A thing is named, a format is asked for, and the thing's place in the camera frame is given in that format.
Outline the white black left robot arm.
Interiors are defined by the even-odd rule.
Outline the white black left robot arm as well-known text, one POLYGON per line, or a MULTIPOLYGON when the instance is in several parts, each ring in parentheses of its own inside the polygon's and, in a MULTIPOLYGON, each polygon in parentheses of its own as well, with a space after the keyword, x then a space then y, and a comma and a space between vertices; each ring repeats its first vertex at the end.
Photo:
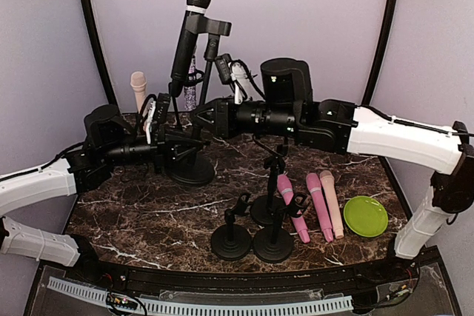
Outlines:
POLYGON ((1 177, 1 253, 75 267, 88 283, 104 278, 96 251, 80 235, 59 235, 24 225, 8 213, 51 198, 99 188, 116 167, 152 164, 155 171, 198 152, 205 143, 164 127, 167 110, 153 111, 147 132, 129 124, 116 105, 106 104, 84 118, 86 138, 50 162, 1 177))

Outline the pink microphone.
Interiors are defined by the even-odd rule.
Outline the pink microphone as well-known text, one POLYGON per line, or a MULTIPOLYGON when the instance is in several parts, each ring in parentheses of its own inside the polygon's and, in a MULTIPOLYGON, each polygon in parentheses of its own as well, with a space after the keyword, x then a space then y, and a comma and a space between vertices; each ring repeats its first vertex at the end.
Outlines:
POLYGON ((316 173, 309 173, 306 177, 306 184, 313 200, 313 204, 318 217, 319 226, 326 242, 333 242, 333 225, 330 220, 327 205, 322 192, 322 185, 316 173))
POLYGON ((310 236, 303 214, 306 207, 303 206, 307 196, 305 194, 296 194, 290 179, 285 174, 277 177, 277 190, 287 205, 287 214, 291 217, 293 226, 303 243, 310 242, 310 236))

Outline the black round-base stand front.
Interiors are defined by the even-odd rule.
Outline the black round-base stand front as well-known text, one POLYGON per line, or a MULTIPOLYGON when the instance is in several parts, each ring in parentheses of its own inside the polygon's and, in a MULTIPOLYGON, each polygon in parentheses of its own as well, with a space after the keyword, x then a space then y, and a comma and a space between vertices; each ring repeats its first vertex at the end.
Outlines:
MULTIPOLYGON (((308 204, 304 202, 303 206, 307 209, 308 204)), ((290 233, 282 227, 287 216, 289 215, 285 204, 273 213, 273 223, 270 226, 266 226, 255 233, 253 252, 258 259, 266 263, 280 263, 291 256, 294 240, 290 233)))

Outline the black stand with clip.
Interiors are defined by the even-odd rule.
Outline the black stand with clip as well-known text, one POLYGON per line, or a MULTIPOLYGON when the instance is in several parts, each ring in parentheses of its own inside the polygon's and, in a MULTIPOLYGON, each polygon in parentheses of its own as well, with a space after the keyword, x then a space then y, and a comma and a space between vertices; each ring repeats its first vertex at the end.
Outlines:
POLYGON ((282 144, 275 150, 270 149, 258 140, 254 142, 265 149, 269 155, 264 159, 264 168, 270 171, 267 180, 267 191, 254 200, 250 208, 250 216, 259 226, 270 226, 273 223, 273 213, 285 205, 282 198, 276 198, 278 176, 285 171, 286 163, 284 158, 288 152, 288 137, 284 137, 282 144))

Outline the beige microphone tall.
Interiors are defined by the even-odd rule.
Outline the beige microphone tall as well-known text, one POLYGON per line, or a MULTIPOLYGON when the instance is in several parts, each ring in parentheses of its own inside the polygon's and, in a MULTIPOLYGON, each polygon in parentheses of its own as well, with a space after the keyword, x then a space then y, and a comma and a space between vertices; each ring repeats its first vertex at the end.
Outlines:
POLYGON ((324 190, 327 207, 329 209, 334 236, 336 240, 342 239, 344 237, 344 226, 336 194, 335 179, 329 170, 322 171, 319 178, 324 190))

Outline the black microphone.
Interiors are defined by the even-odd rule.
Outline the black microphone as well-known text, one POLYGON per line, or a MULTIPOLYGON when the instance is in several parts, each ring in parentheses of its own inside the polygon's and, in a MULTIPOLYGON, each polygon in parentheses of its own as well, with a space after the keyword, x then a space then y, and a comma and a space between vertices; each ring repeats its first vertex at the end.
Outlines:
POLYGON ((169 91, 174 98, 181 95, 198 38, 197 34, 186 29, 187 20, 194 15, 204 15, 210 2, 211 0, 186 0, 186 10, 170 74, 169 91))

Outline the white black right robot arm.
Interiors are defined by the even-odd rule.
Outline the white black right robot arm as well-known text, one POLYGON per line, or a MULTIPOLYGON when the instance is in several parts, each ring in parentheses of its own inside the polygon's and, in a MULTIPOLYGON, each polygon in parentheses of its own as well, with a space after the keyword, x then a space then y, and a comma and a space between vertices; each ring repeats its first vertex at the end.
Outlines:
POLYGON ((473 205, 473 146, 465 125, 418 123, 347 101, 313 100, 308 64, 274 58, 261 64, 264 99, 217 98, 196 107, 192 122, 219 138, 242 133, 292 138, 297 144, 338 154, 375 155, 433 170, 422 204, 397 233, 394 253, 378 276, 393 282, 405 272, 448 218, 473 205))

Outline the glitter silver-head microphone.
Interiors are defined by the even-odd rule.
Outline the glitter silver-head microphone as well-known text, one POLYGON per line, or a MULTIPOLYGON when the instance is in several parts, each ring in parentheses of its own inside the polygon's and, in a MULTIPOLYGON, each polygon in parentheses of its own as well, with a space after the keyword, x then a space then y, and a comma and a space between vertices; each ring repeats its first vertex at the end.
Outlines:
POLYGON ((184 108, 186 111, 194 110, 197 105, 196 86, 194 84, 196 80, 196 56, 193 54, 188 70, 187 85, 184 87, 184 108))

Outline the black round-base stand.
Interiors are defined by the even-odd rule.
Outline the black round-base stand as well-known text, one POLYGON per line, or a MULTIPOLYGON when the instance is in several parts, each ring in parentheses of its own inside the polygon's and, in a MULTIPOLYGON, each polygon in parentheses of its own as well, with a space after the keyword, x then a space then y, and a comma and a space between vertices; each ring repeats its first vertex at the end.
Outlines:
MULTIPOLYGON (((307 209, 308 204, 304 202, 303 206, 307 209)), ((291 256, 294 240, 290 233, 282 227, 287 216, 289 215, 285 204, 273 213, 273 223, 270 226, 266 226, 255 233, 253 252, 258 259, 266 263, 280 263, 291 256)))
POLYGON ((211 235, 211 251, 222 260, 240 260, 251 250, 250 233, 243 226, 236 224, 237 217, 246 217, 250 214, 249 210, 253 205, 250 196, 248 192, 241 193, 236 204, 224 211, 224 224, 211 235))

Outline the small beige microphone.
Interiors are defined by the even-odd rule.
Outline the small beige microphone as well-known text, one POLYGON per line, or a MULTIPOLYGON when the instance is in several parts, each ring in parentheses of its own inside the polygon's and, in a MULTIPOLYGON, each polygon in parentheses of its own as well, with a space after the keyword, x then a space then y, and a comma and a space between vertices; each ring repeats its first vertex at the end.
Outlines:
POLYGON ((147 79, 141 71, 135 71, 130 76, 130 86, 133 89, 137 111, 140 112, 144 104, 145 98, 147 97, 147 79))

